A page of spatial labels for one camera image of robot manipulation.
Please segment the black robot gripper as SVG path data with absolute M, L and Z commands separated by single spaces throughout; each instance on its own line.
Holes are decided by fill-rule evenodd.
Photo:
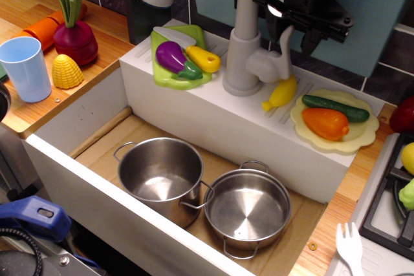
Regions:
M 267 21 L 268 33 L 281 48 L 281 36 L 292 25 L 303 32 L 301 52 L 310 56 L 321 40 L 343 43 L 354 19 L 337 0 L 254 0 Z

